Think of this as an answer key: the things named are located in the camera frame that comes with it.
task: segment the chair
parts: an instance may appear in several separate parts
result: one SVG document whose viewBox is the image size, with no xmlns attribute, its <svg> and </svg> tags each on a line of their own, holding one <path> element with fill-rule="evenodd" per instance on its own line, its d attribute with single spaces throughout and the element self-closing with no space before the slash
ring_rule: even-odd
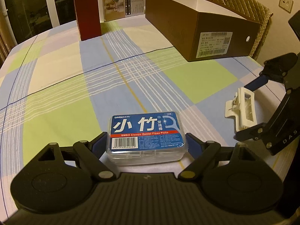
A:
<svg viewBox="0 0 300 225">
<path fill-rule="evenodd" d="M 270 28 L 270 17 L 273 15 L 269 8 L 256 0 L 224 0 L 225 5 L 254 19 L 260 24 L 260 30 L 250 52 L 250 57 L 257 59 Z"/>
</svg>

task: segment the plaid tablecloth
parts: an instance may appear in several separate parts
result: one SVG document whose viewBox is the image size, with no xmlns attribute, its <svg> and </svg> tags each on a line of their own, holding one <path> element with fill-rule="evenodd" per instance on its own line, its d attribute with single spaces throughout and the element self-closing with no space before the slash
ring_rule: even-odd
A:
<svg viewBox="0 0 300 225">
<path fill-rule="evenodd" d="M 16 46 L 0 70 L 0 220 L 16 211 L 13 177 L 47 143 L 70 146 L 108 130 L 112 115 L 176 111 L 184 131 L 203 141 L 234 146 L 234 120 L 225 102 L 262 67 L 250 57 L 187 62 L 146 19 L 104 25 L 101 37 L 80 41 L 76 21 Z M 285 94 L 270 82 L 255 93 L 258 122 L 268 121 Z M 297 143 L 271 157 L 261 142 L 247 141 L 283 179 Z M 173 163 L 118 168 L 114 172 L 182 171 L 188 153 Z"/>
</svg>

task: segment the blue label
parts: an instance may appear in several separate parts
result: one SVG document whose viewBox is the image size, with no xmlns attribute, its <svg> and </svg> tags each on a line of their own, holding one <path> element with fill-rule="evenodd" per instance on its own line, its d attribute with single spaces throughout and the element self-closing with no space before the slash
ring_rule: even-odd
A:
<svg viewBox="0 0 300 225">
<path fill-rule="evenodd" d="M 109 149 L 146 151 L 184 145 L 175 112 L 143 113 L 112 117 Z"/>
</svg>

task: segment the dark blue line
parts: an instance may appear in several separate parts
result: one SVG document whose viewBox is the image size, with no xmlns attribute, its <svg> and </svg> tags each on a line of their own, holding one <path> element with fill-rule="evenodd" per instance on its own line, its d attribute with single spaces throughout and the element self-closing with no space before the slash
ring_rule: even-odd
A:
<svg viewBox="0 0 300 225">
<path fill-rule="evenodd" d="M 257 76 L 249 69 L 249 68 L 247 68 L 244 64 L 242 64 L 241 62 L 239 62 L 239 60 L 236 60 L 239 64 L 241 64 L 241 65 L 243 65 L 246 69 L 248 69 L 248 71 L 250 72 L 250 73 L 252 73 L 256 78 L 257 78 Z"/>
<path fill-rule="evenodd" d="M 166 47 L 166 48 L 161 48 L 161 49 L 156 49 L 156 50 L 153 50 L 153 51 L 150 51 L 150 52 L 155 52 L 155 51 L 158 51 L 158 50 L 164 50 L 164 49 L 168 49 L 168 48 L 172 48 L 172 47 L 174 47 L 174 46 L 170 46 L 170 47 Z M 112 65 L 112 64 L 121 62 L 121 61 L 123 61 L 123 60 L 127 60 L 127 59 L 129 59 L 129 58 L 134 58 L 134 57 L 137 57 L 137 56 L 145 55 L 145 54 L 150 53 L 150 52 L 144 52 L 144 53 L 141 53 L 141 54 L 138 54 L 138 55 L 134 55 L 134 56 L 131 56 L 131 57 L 128 57 L 128 58 L 120 59 L 120 60 L 117 60 L 117 61 L 115 61 L 115 62 L 112 62 L 112 63 L 109 63 L 109 64 L 105 64 L 105 65 L 102 65 L 102 66 L 100 66 L 100 67 L 97 67 L 97 68 L 88 70 L 88 71 L 86 71 L 86 72 L 79 73 L 79 74 L 77 74 L 77 75 L 74 75 L 74 76 L 69 77 L 69 78 L 67 78 L 67 79 L 64 79 L 64 80 L 62 80 L 62 81 L 59 81 L 59 82 L 57 82 L 57 83 L 55 83 L 55 84 L 53 84 L 53 85 L 47 86 L 47 87 L 45 87 L 44 89 L 41 89 L 41 90 L 36 91 L 36 92 L 33 92 L 33 93 L 31 93 L 31 94 L 29 94 L 29 95 L 27 95 L 27 96 L 24 96 L 24 97 L 20 98 L 19 100 L 15 101 L 15 102 L 12 102 L 12 103 L 9 103 L 9 104 L 7 103 L 7 106 L 6 106 L 6 107 L 8 107 L 8 106 L 10 106 L 10 105 L 12 105 L 12 104 L 14 104 L 14 103 L 17 103 L 18 101 L 21 101 L 21 100 L 25 99 L 25 98 L 28 97 L 28 96 L 31 96 L 31 95 L 33 95 L 33 94 L 35 94 L 35 93 L 38 93 L 38 92 L 41 92 L 41 91 L 43 91 L 43 90 L 45 90 L 45 89 L 48 89 L 48 88 L 50 88 L 50 87 L 52 87 L 52 86 L 55 86 L 55 85 L 57 85 L 57 84 L 59 84 L 59 83 L 62 83 L 62 82 L 64 82 L 64 81 L 66 81 L 66 80 L 69 80 L 69 79 L 72 79 L 72 78 L 74 78 L 74 77 L 77 77 L 77 76 L 79 76 L 79 75 L 82 75 L 82 74 L 85 74 L 85 73 L 89 73 L 89 72 L 91 72 L 91 71 L 94 71 L 94 70 L 97 70 L 97 69 L 99 69 L 99 68 L 103 68 L 103 67 L 106 67 L 106 66 L 109 66 L 109 65 Z"/>
<path fill-rule="evenodd" d="M 25 61 L 25 58 L 26 58 L 26 56 L 27 56 L 29 50 L 31 49 L 33 43 L 35 42 L 36 38 L 34 39 L 34 41 L 32 42 L 31 46 L 29 47 L 29 49 L 28 49 L 28 51 L 27 51 L 27 53 L 26 53 L 26 55 L 25 55 L 25 57 L 24 57 L 24 59 L 23 59 L 21 65 L 20 65 L 20 67 L 19 67 L 19 70 L 18 70 L 18 72 L 17 72 L 17 75 L 16 75 L 16 77 L 15 77 L 15 80 L 13 81 L 13 85 L 11 86 L 11 90 L 10 90 L 10 92 L 9 92 L 9 96 L 8 96 L 8 100 L 7 100 L 7 106 L 6 106 L 5 113 L 4 113 L 3 127 L 2 127 L 2 133 L 1 133 L 1 139 L 0 139 L 0 183 L 1 183 L 1 192 L 2 192 L 3 204 L 4 204 L 4 209 L 5 209 L 5 213 L 6 213 L 7 218 L 8 218 L 8 213 L 7 213 L 7 209 L 6 209 L 6 205 L 5 205 L 5 200 L 4 200 L 4 193 L 3 193 L 3 188 L 2 188 L 2 171 L 1 171 L 1 169 L 2 169 L 2 165 L 1 165 L 1 150 L 2 150 L 2 137 L 3 137 L 3 132 L 4 132 L 5 117 L 6 117 L 6 113 L 7 113 L 7 108 L 8 108 L 8 106 L 10 105 L 10 104 L 8 104 L 8 103 L 9 103 L 9 99 L 10 99 L 10 97 L 11 97 L 11 92 L 13 91 L 14 84 L 15 84 L 15 82 L 16 82 L 16 79 L 17 79 L 17 77 L 18 77 L 18 74 L 19 74 L 19 72 L 20 72 L 20 69 L 21 69 L 21 67 L 22 67 L 22 65 L 23 65 L 23 63 L 24 63 L 24 61 Z"/>
</svg>

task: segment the power outlet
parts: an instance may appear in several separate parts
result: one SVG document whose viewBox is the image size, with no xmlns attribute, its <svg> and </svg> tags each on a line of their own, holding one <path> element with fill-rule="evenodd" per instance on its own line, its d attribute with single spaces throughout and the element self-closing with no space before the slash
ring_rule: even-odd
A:
<svg viewBox="0 0 300 225">
<path fill-rule="evenodd" d="M 284 10 L 291 13 L 293 8 L 294 1 L 293 0 L 280 0 L 279 6 L 282 7 Z"/>
</svg>

